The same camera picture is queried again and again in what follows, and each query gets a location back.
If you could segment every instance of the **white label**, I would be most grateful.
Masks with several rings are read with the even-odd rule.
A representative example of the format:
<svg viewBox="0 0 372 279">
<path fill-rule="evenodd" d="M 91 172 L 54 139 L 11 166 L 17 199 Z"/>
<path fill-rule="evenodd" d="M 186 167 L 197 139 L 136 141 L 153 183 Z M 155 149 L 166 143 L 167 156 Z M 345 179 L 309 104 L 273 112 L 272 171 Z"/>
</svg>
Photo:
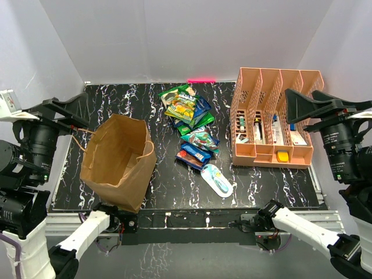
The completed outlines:
<svg viewBox="0 0 372 279">
<path fill-rule="evenodd" d="M 199 161 L 203 160 L 203 155 L 201 155 L 200 153 L 196 153 L 195 154 L 195 157 L 199 159 Z"/>
<path fill-rule="evenodd" d="M 298 131 L 291 131 L 290 133 L 294 145 L 307 145 L 306 141 L 301 137 Z"/>
<path fill-rule="evenodd" d="M 196 99 L 193 96 L 186 95 L 186 94 L 180 94 L 180 97 L 189 99 L 190 101 L 196 101 Z"/>
<path fill-rule="evenodd" d="M 11 113 L 16 112 L 17 111 L 17 108 L 16 108 L 16 105 L 15 105 L 15 103 L 13 101 L 13 98 L 10 95 L 10 93 L 3 94 L 3 97 L 4 97 L 4 100 L 5 100 L 6 104 L 8 105 L 9 111 Z"/>
<path fill-rule="evenodd" d="M 366 112 L 360 112 L 356 113 L 354 115 L 349 116 L 348 118 L 372 118 L 372 112 L 366 111 Z"/>
</svg>

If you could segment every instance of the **green snack bag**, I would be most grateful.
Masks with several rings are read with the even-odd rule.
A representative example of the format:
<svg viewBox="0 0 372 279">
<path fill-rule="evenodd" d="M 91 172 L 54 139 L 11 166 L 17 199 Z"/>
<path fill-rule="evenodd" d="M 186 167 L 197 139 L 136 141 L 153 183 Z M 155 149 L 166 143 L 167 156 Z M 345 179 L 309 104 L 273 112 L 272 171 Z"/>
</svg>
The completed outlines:
<svg viewBox="0 0 372 279">
<path fill-rule="evenodd" d="M 188 84 L 180 86 L 180 92 L 186 93 L 190 96 L 195 96 L 196 94 Z"/>
<path fill-rule="evenodd" d="M 186 135 L 191 132 L 191 129 L 187 127 L 186 125 L 181 125 L 177 127 L 178 131 L 180 132 L 181 135 Z"/>
<path fill-rule="evenodd" d="M 191 96 L 195 96 L 194 90 L 192 90 L 192 88 L 188 84 L 173 87 L 172 89 L 159 93 L 158 96 L 161 98 L 165 109 L 167 109 L 168 106 L 172 104 L 174 97 L 176 97 L 177 94 L 181 92 Z"/>
<path fill-rule="evenodd" d="M 203 118 L 202 120 L 200 120 L 195 126 L 194 126 L 194 129 L 197 129 L 197 128 L 200 128 L 200 127 L 203 127 L 203 126 L 206 126 L 208 125 L 209 123 L 213 122 L 214 121 L 214 116 L 208 112 Z M 186 126 L 185 124 L 184 125 L 181 125 L 179 127 L 177 127 L 178 131 L 180 132 L 181 135 L 186 135 L 188 133 L 191 132 L 191 129 Z"/>
<path fill-rule="evenodd" d="M 175 117 L 190 124 L 194 116 L 197 100 L 197 97 L 187 95 L 186 93 L 177 94 L 172 104 L 165 111 L 165 115 Z"/>
<path fill-rule="evenodd" d="M 190 127 L 190 129 L 193 130 L 193 129 L 195 128 L 195 126 L 199 123 L 199 121 L 202 120 L 203 117 L 207 115 L 207 113 L 208 113 L 208 112 L 205 112 L 205 113 L 199 115 L 198 117 L 194 117 L 194 118 L 191 120 L 190 124 L 186 124 L 186 125 L 187 125 L 188 127 Z"/>
</svg>

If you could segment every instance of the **bottle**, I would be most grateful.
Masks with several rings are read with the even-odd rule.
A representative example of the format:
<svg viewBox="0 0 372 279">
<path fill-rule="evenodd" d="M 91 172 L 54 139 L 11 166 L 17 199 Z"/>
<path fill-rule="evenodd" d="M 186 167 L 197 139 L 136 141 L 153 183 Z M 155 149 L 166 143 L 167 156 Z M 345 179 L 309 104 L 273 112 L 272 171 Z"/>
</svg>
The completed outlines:
<svg viewBox="0 0 372 279">
<path fill-rule="evenodd" d="M 259 127 L 260 120 L 258 118 L 255 119 L 255 143 L 256 144 L 262 144 L 262 138 L 261 138 L 261 132 Z"/>
<path fill-rule="evenodd" d="M 239 117 L 239 125 L 240 125 L 240 132 L 245 131 L 245 123 L 244 123 L 244 117 L 243 115 Z"/>
</svg>

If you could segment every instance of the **yellow item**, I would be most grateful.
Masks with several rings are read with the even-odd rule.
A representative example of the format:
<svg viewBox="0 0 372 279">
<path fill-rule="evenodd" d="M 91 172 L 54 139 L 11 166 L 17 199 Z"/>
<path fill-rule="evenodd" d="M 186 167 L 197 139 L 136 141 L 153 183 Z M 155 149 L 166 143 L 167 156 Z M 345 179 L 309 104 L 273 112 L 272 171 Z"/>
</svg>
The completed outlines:
<svg viewBox="0 0 372 279">
<path fill-rule="evenodd" d="M 277 159 L 280 163 L 288 163 L 289 156 L 287 151 L 277 151 Z"/>
</svg>

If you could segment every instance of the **snack bag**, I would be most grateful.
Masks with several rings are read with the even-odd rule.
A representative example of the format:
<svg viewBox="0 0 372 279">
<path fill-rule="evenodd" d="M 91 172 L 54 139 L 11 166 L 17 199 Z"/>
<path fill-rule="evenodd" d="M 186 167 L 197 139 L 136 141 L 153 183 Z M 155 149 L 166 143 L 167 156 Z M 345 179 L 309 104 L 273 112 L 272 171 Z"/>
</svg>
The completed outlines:
<svg viewBox="0 0 372 279">
<path fill-rule="evenodd" d="M 199 148 L 193 146 L 192 144 L 189 144 L 188 142 L 185 142 L 181 145 L 181 150 L 185 150 L 187 153 L 194 156 L 202 163 L 208 162 L 211 157 L 209 153 L 200 150 Z"/>
<path fill-rule="evenodd" d="M 192 93 L 194 93 L 192 88 L 186 84 L 186 85 L 174 87 L 168 91 L 162 92 L 158 94 L 158 96 L 162 100 L 165 109 L 167 109 L 168 106 L 172 104 L 174 97 L 176 97 L 179 92 L 184 92 L 188 94 L 189 89 L 191 89 Z M 171 117 L 170 120 L 172 121 L 173 126 L 176 128 L 184 124 L 184 122 L 182 122 L 182 120 L 180 119 L 175 119 Z"/>
<path fill-rule="evenodd" d="M 207 114 L 200 120 L 194 128 L 200 128 L 203 126 L 206 126 L 207 124 L 211 123 L 214 121 L 214 117 L 210 112 L 207 112 Z M 177 127 L 178 131 L 180 132 L 181 135 L 186 135 L 192 131 L 190 127 L 188 127 L 186 124 L 180 125 Z"/>
<path fill-rule="evenodd" d="M 178 95 L 178 93 L 184 92 L 184 93 L 188 94 L 188 91 L 186 90 L 187 88 L 189 88 L 189 86 L 187 84 L 186 85 L 181 85 L 181 86 L 174 87 L 172 89 L 169 89 L 168 91 L 165 91 L 165 92 L 162 92 L 162 93 L 158 94 L 158 96 L 160 97 L 160 99 L 163 102 L 163 105 L 164 105 L 165 109 L 167 109 L 168 106 L 170 106 L 172 104 L 173 99 Z"/>
<path fill-rule="evenodd" d="M 187 153 L 185 150 L 179 151 L 176 155 L 177 159 L 180 159 L 181 161 L 184 161 L 189 166 L 197 169 L 202 170 L 203 167 L 207 164 L 209 160 L 207 160 L 205 163 L 200 162 L 197 158 Z"/>
<path fill-rule="evenodd" d="M 190 124 L 185 124 L 185 125 L 188 126 L 191 130 L 193 130 L 194 127 L 199 123 L 199 121 L 201 121 L 203 119 L 203 117 L 206 116 L 207 113 L 208 112 L 205 112 L 205 113 L 199 115 L 198 117 L 194 116 L 194 118 L 191 120 Z"/>
<path fill-rule="evenodd" d="M 187 135 L 183 135 L 181 137 L 183 140 L 189 142 L 192 145 L 195 145 L 203 150 L 210 150 L 214 153 L 220 153 L 218 144 L 220 143 L 217 139 L 208 134 L 205 127 L 196 129 L 188 133 Z"/>
<path fill-rule="evenodd" d="M 194 96 L 186 95 L 185 93 L 177 94 L 165 114 L 190 124 L 194 116 L 196 101 L 197 98 Z"/>
<path fill-rule="evenodd" d="M 210 110 L 212 107 L 210 104 L 204 99 L 203 97 L 199 96 L 199 100 L 196 103 L 194 118 L 198 117 L 199 115 L 204 114 L 208 110 Z"/>
<path fill-rule="evenodd" d="M 179 86 L 180 92 L 186 93 L 190 96 L 195 96 L 195 91 L 188 85 Z"/>
</svg>

